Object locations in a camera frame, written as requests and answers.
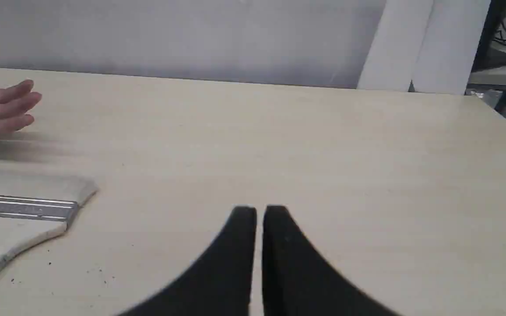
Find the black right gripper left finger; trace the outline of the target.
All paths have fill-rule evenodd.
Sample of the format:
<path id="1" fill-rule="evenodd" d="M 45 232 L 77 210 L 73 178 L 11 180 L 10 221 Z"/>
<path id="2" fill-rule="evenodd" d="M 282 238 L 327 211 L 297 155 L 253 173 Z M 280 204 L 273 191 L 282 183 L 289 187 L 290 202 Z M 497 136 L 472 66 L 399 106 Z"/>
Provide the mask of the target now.
<path id="1" fill-rule="evenodd" d="M 236 206 L 208 248 L 173 282 L 125 316 L 247 316 L 257 210 Z"/>

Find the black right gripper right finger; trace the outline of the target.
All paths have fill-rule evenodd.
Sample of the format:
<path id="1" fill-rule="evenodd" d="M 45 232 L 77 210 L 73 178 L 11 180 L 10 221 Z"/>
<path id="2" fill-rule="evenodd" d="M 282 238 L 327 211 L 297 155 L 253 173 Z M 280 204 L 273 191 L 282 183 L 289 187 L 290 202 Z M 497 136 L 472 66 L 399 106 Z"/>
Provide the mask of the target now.
<path id="1" fill-rule="evenodd" d="M 262 297 L 266 316 L 395 314 L 341 276 L 283 205 L 268 205 L 263 218 Z"/>

